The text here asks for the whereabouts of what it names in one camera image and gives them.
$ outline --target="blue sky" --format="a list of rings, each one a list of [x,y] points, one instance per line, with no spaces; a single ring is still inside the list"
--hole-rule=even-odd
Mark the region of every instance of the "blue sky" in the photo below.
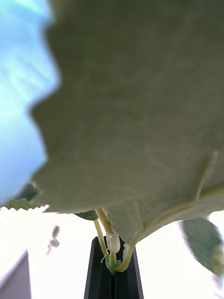
[[[52,21],[46,0],[0,1],[0,204],[46,161],[29,109],[59,86],[43,38]]]

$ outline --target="green leaf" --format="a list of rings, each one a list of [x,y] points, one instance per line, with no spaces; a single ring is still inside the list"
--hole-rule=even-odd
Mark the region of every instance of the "green leaf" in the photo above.
[[[28,210],[28,209],[35,209],[36,207],[42,207],[43,205],[37,202],[28,201],[26,199],[11,199],[8,201],[4,207],[9,209],[15,209],[18,211],[19,209]]]
[[[224,210],[224,2],[68,7],[46,34],[62,86],[32,111],[49,157],[34,175],[41,202],[103,207],[128,244]]]
[[[17,196],[15,196],[14,199],[26,199],[27,201],[31,201],[39,193],[40,192],[37,189],[37,187],[34,186],[34,183],[31,182],[31,183],[27,184],[23,188],[23,190]]]
[[[202,266],[217,274],[214,267],[214,253],[223,245],[218,228],[203,218],[184,220],[181,228],[186,244],[195,259]]]
[[[96,220],[98,219],[97,213],[94,210],[88,211],[88,212],[82,212],[82,213],[77,213],[75,214],[83,219],[86,220]]]

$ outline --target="black stand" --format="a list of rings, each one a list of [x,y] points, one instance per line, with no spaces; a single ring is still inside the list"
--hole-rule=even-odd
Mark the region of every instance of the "black stand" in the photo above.
[[[124,241],[121,238],[120,245],[117,259],[122,261]],[[100,262],[102,258],[96,237],[92,240],[84,299],[144,299],[136,249],[127,270],[116,272],[114,279],[105,265],[105,259]]]

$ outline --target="blurry leaf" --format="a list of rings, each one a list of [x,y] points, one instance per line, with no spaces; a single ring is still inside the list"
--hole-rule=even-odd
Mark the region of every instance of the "blurry leaf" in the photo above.
[[[83,212],[83,213],[77,213],[75,214],[83,219],[86,220],[96,220],[98,219],[97,213],[94,210],[88,211],[88,212]]]
[[[223,241],[218,228],[203,218],[184,220],[181,222],[181,228],[186,244],[195,259],[214,274],[222,274],[222,263],[220,263],[221,273],[217,269],[220,253],[223,254]]]
[[[32,111],[49,212],[102,207],[129,244],[224,210],[223,10],[221,0],[70,2],[46,34],[62,87]]]
[[[42,204],[39,204],[35,201],[27,201],[26,199],[12,199],[4,205],[4,207],[6,207],[8,210],[13,208],[16,211],[18,211],[19,209],[35,209],[36,207],[42,206]]]
[[[27,201],[32,200],[35,196],[39,194],[39,190],[36,186],[34,186],[34,183],[27,184],[23,190],[14,197],[14,199],[26,199]]]

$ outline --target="small leaf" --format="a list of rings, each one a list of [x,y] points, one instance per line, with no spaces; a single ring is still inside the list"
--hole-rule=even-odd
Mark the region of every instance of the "small leaf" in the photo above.
[[[15,209],[18,211],[19,209],[28,210],[28,209],[35,209],[36,207],[42,207],[42,204],[37,202],[28,201],[25,198],[22,199],[11,199],[8,201],[4,207],[9,209]]]
[[[214,253],[223,245],[218,228],[204,218],[196,218],[182,221],[181,229],[195,259],[214,274],[220,275],[214,267],[217,268]]]
[[[82,212],[82,213],[77,213],[77,214],[74,214],[74,215],[77,215],[83,219],[86,219],[86,220],[96,220],[98,219],[98,216],[97,216],[97,213],[95,212],[95,210],[91,210],[91,211],[88,211],[88,212]]]
[[[37,187],[34,185],[34,183],[30,182],[23,188],[23,190],[17,196],[15,196],[14,199],[25,198],[27,201],[31,201],[39,193],[40,192],[37,189]]]

